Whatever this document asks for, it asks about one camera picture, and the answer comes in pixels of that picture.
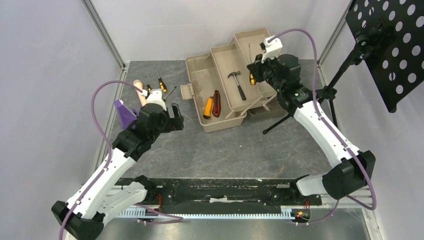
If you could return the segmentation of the thin black-yellow screwdriver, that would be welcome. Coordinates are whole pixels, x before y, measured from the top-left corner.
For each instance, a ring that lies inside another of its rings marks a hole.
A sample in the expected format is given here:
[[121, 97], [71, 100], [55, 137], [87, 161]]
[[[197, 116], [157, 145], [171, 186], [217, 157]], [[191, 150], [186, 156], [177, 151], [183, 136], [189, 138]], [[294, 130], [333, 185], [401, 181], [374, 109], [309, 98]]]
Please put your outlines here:
[[[248, 44], [248, 57], [249, 57], [249, 63], [251, 64], [253, 61], [252, 61], [252, 52], [251, 52], [251, 44], [250, 43]], [[256, 84], [256, 80], [255, 80], [251, 70], [249, 71], [249, 79], [250, 79], [250, 84], [252, 86], [254, 86]]]

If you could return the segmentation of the claw hammer black grip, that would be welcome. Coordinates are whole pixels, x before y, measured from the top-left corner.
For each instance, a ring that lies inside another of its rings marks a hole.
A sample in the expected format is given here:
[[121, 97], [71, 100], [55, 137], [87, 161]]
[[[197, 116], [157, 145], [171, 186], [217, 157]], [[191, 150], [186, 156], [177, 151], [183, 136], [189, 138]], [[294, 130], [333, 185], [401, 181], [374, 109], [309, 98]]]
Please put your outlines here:
[[242, 89], [242, 87], [241, 87], [241, 85], [240, 85], [240, 83], [238, 81], [238, 77], [237, 77], [240, 74], [241, 74], [240, 71], [233, 71], [227, 77], [228, 78], [230, 78], [230, 77], [233, 77], [234, 78], [241, 99], [243, 101], [246, 101], [247, 100], [246, 95], [245, 95], [245, 93], [244, 93], [244, 91], [243, 91], [243, 89]]

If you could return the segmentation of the medium black-yellow screwdriver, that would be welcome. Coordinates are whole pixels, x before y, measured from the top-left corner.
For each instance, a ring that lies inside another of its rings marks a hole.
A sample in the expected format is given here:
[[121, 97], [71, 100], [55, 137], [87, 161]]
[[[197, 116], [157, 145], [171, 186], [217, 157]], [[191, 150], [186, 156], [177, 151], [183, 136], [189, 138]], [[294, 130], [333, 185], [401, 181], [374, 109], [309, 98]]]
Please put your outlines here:
[[155, 72], [157, 74], [157, 79], [158, 79], [159, 86], [160, 86], [161, 90], [164, 93], [166, 93], [168, 91], [166, 84], [164, 83], [164, 81], [163, 81], [162, 77], [160, 76], [158, 70], [156, 68], [154, 70], [155, 70]]

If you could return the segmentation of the orange handled tool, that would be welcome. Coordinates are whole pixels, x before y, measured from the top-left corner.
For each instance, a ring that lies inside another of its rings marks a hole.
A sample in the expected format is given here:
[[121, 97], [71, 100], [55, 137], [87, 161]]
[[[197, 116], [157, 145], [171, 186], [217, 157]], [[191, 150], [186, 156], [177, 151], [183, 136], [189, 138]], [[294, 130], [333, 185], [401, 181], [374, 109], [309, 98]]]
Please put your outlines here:
[[211, 119], [213, 105], [214, 105], [214, 99], [213, 99], [212, 96], [210, 96], [207, 99], [206, 105], [205, 105], [204, 110], [203, 110], [203, 118], [204, 119], [207, 119], [207, 120]]

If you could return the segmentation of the beige translucent tool box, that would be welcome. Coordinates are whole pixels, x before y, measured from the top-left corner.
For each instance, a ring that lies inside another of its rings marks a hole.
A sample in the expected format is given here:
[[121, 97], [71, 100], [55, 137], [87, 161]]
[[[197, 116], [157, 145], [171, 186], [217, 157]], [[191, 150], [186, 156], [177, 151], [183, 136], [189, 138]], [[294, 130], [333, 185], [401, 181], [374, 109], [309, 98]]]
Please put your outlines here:
[[[181, 85], [182, 98], [194, 101], [198, 121], [206, 133], [240, 126], [248, 114], [276, 116], [282, 112], [277, 102], [277, 93], [266, 82], [250, 84], [249, 48], [251, 58], [262, 53], [260, 43], [270, 37], [265, 27], [235, 32], [228, 44], [215, 46], [208, 53], [186, 58], [189, 83]], [[232, 72], [237, 76], [246, 100], [242, 100], [236, 81], [228, 78]], [[221, 112], [219, 117], [203, 118], [207, 100], [220, 92]]]

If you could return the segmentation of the red black utility knife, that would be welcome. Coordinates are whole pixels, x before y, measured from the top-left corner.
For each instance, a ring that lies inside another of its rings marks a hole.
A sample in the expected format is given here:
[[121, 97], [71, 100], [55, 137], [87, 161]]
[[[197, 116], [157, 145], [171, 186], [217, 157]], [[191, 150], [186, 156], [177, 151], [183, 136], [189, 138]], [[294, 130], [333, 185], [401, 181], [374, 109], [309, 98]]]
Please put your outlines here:
[[218, 118], [221, 114], [221, 95], [218, 90], [215, 90], [213, 94], [213, 106], [211, 112], [216, 118]]

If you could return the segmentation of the large black-yellow Phillips screwdriver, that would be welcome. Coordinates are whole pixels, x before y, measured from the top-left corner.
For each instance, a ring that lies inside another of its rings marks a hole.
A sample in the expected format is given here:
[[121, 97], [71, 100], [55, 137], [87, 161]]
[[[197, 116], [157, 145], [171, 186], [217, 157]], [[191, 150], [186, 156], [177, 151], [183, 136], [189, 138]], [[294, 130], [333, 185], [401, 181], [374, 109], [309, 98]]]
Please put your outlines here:
[[166, 102], [167, 101], [167, 99], [168, 99], [168, 97], [169, 97], [169, 95], [172, 93], [172, 92], [174, 92], [174, 90], [177, 88], [177, 86], [174, 86], [173, 87], [173, 89], [172, 90], [170, 90], [166, 95], [165, 95], [165, 97], [163, 98], [163, 100]]

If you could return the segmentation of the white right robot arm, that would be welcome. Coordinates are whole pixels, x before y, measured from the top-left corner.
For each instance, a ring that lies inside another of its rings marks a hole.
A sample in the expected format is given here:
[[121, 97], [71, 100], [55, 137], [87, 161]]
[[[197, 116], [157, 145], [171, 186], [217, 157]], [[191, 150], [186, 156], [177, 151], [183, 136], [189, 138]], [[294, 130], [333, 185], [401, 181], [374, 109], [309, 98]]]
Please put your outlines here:
[[313, 91], [300, 82], [301, 65], [296, 56], [263, 59], [258, 54], [247, 68], [256, 82], [266, 82], [276, 91], [278, 103], [309, 132], [332, 167], [326, 174], [291, 182], [288, 196], [293, 203], [302, 204], [309, 196], [321, 194], [340, 200], [367, 186], [376, 162], [374, 154], [348, 141], [314, 102]]

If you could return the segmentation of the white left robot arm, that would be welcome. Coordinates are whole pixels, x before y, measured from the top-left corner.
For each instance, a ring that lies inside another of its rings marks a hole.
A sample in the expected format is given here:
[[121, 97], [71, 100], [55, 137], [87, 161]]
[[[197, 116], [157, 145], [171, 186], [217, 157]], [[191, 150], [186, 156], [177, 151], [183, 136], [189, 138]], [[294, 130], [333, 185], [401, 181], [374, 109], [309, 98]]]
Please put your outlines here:
[[107, 193], [151, 149], [160, 134], [183, 130], [179, 105], [172, 103], [171, 107], [173, 117], [156, 103], [141, 107], [138, 117], [117, 135], [106, 160], [88, 181], [67, 201], [54, 203], [51, 211], [60, 224], [59, 239], [68, 232], [78, 240], [95, 240], [106, 224], [128, 207], [156, 200], [157, 185], [144, 175], [111, 197]]

